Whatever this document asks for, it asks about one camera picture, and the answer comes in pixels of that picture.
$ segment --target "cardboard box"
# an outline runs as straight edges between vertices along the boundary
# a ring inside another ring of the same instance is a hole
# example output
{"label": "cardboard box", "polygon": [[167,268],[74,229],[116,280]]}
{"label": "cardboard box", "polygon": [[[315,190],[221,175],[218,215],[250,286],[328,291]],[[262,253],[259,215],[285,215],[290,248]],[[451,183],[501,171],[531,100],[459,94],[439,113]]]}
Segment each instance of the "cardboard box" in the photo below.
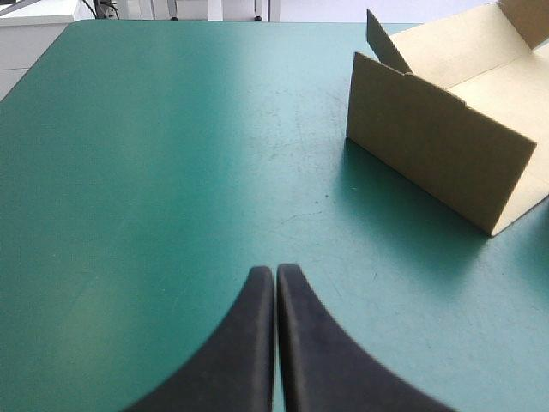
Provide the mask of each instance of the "cardboard box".
{"label": "cardboard box", "polygon": [[491,235],[549,195],[549,0],[500,0],[356,53],[347,136]]}

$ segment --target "white wall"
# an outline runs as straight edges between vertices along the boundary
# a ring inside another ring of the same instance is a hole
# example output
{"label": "white wall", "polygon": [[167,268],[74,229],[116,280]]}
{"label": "white wall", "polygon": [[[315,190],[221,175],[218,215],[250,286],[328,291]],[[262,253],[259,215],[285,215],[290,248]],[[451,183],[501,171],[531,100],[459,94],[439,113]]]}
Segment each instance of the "white wall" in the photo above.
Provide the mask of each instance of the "white wall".
{"label": "white wall", "polygon": [[490,3],[490,0],[280,1],[281,21],[363,22],[366,21],[366,9],[371,9],[381,22],[386,23],[421,23]]}

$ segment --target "cardboard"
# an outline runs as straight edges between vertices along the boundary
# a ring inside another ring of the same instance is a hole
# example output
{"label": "cardboard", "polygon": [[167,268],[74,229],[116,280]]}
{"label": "cardboard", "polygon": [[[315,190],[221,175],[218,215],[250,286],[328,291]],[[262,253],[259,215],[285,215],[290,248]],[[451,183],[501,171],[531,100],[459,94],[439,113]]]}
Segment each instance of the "cardboard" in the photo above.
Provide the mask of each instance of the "cardboard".
{"label": "cardboard", "polygon": [[501,0],[354,57],[347,136],[495,235],[549,195],[549,0]]}

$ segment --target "green table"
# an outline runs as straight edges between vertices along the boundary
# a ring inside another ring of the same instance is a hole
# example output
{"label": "green table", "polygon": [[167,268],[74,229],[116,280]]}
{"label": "green table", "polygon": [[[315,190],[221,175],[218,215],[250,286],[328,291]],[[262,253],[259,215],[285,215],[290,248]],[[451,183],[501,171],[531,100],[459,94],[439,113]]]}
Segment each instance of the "green table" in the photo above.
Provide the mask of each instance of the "green table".
{"label": "green table", "polygon": [[0,103],[0,410],[121,409],[282,262],[421,390],[546,410],[549,203],[488,239],[345,142],[358,50],[361,24],[69,26]]}

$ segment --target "cable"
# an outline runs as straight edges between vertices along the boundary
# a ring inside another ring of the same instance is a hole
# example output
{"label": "cable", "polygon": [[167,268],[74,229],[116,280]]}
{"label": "cable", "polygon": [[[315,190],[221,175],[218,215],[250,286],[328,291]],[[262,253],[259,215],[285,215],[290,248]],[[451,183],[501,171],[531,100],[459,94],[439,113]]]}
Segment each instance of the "cable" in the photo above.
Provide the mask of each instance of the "cable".
{"label": "cable", "polygon": [[86,0],[82,0],[82,2],[84,4],[86,4],[87,8],[89,9],[89,11],[92,12],[92,15],[94,15],[94,19],[97,19],[97,15],[95,14],[95,11],[94,9],[92,9],[92,6],[89,5],[89,3],[86,1]]}

